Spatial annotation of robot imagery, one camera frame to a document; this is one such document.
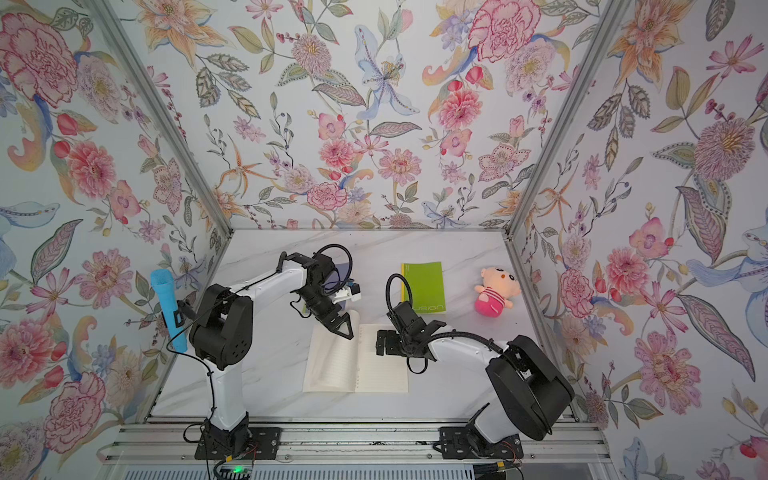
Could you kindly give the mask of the yellow cover notebook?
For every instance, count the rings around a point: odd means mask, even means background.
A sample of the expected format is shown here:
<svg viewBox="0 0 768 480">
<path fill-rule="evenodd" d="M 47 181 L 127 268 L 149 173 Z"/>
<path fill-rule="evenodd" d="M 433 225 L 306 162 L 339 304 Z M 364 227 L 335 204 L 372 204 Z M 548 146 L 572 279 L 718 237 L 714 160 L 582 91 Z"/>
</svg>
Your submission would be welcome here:
<svg viewBox="0 0 768 480">
<path fill-rule="evenodd" d="M 361 323 L 357 312 L 350 313 L 354 338 L 344 339 L 318 325 L 314 328 L 303 390 L 324 393 L 409 392 L 406 360 L 376 354 L 377 333 L 384 324 Z"/>
</svg>

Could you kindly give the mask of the green cover notebook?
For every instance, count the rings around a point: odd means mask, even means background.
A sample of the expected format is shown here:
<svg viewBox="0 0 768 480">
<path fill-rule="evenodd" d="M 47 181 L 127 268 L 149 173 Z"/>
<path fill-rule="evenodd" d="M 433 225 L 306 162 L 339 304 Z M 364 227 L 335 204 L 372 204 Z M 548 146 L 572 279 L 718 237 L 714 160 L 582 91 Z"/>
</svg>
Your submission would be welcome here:
<svg viewBox="0 0 768 480">
<path fill-rule="evenodd" d="M 401 274 L 411 288 L 413 309 L 417 314 L 444 314 L 447 311 L 440 262 L 404 263 Z"/>
</svg>

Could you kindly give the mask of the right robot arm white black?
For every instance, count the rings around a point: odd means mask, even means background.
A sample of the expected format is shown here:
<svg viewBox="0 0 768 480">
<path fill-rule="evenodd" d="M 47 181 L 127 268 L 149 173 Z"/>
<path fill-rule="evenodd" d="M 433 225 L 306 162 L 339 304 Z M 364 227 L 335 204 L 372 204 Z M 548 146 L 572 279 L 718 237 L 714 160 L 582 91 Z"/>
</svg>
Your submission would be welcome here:
<svg viewBox="0 0 768 480">
<path fill-rule="evenodd" d="M 519 335 L 505 347 L 479 334 L 451 329 L 442 321 L 427 323 L 413 308 L 406 278 L 394 273 L 385 286 L 391 330 L 377 332 L 376 354 L 399 356 L 411 366 L 445 363 L 485 375 L 495 398 L 462 427 L 441 427 L 433 444 L 445 460 L 520 460 L 521 437 L 542 441 L 552 434 L 575 393 L 569 381 L 538 344 Z"/>
</svg>

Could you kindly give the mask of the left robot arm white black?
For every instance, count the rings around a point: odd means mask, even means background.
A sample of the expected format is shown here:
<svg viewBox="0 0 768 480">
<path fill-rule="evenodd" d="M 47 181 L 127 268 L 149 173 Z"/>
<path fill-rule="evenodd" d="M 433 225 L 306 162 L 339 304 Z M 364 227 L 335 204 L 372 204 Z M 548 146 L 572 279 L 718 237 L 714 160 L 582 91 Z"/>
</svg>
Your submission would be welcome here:
<svg viewBox="0 0 768 480">
<path fill-rule="evenodd" d="M 224 463 L 276 456 L 279 428 L 251 428 L 243 394 L 241 363 L 252 347 L 254 320 L 261 309 L 294 294 L 305 305 L 301 317 L 314 318 L 337 337 L 353 339 L 352 319 L 342 305 L 357 296 L 360 287 L 349 273 L 339 272 L 328 254 L 333 248 L 325 245 L 311 256 L 283 252 L 271 272 L 242 285 L 212 284 L 197 310 L 178 303 L 176 317 L 190 323 L 172 338 L 191 344 L 191 357 L 205 367 L 211 390 L 210 413 L 199 424 L 195 459 Z"/>
</svg>

